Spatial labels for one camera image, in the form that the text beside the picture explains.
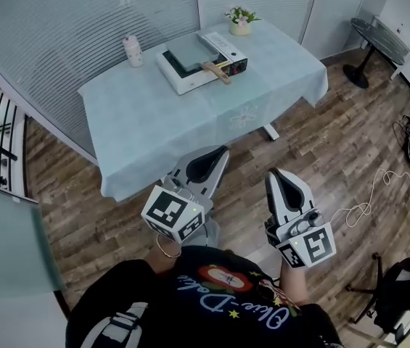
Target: yellow star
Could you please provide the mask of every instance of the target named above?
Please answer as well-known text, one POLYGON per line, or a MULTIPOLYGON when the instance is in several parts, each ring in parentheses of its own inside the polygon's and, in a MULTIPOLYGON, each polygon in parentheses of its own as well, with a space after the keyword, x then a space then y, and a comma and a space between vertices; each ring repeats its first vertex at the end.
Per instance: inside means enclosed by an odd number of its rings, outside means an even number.
POLYGON ((236 310, 230 310, 229 316, 231 316, 232 318, 239 318, 239 313, 236 310))

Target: black table base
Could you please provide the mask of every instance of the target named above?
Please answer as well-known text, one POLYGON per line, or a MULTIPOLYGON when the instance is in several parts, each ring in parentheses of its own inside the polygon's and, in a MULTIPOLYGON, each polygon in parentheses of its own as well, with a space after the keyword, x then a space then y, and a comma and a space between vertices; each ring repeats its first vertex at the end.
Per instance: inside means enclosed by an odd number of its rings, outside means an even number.
POLYGON ((343 66, 343 73, 345 73, 348 80, 362 89, 368 89, 369 87, 369 81, 367 80, 367 77, 364 74, 364 68, 366 67, 369 58, 371 58, 371 55, 375 52, 375 50, 376 49, 373 46, 371 46, 369 53, 366 55, 366 58, 364 58, 364 61, 358 67, 354 67, 351 65, 343 66))

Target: wooden handle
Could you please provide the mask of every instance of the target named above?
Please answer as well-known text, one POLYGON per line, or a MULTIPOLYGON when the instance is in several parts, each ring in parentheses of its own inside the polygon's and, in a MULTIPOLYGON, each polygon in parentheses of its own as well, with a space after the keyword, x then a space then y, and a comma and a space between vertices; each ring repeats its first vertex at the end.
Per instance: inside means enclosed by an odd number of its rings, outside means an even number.
POLYGON ((214 73, 226 85, 231 84, 231 79, 229 78, 229 76, 226 75, 224 72, 222 72, 221 68, 217 67, 214 63, 205 62, 205 63, 202 63, 200 66, 201 66, 202 69, 207 70, 207 71, 211 71, 212 73, 214 73))

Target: black t-shirt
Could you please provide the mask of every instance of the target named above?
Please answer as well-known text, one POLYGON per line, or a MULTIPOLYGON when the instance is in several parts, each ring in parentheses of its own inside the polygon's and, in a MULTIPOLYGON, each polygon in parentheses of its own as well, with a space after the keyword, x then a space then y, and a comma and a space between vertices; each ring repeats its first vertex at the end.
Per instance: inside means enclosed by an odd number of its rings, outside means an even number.
POLYGON ((317 304, 297 307, 254 263, 230 252, 186 246, 156 275, 143 260, 122 262, 89 287, 68 321, 66 347, 79 348, 103 318, 134 302, 148 308, 139 347, 341 347, 317 304))

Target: person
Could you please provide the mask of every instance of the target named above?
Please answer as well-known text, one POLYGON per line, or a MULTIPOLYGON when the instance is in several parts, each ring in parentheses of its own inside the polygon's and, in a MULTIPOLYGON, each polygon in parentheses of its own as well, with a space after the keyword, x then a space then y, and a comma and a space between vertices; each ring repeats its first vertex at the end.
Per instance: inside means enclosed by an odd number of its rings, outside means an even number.
POLYGON ((279 288, 230 250, 181 248, 162 236, 143 260, 117 264, 87 289, 66 347, 79 348, 97 323, 137 302, 142 334, 129 347, 342 347, 328 314, 310 303, 303 270, 283 260, 279 288))

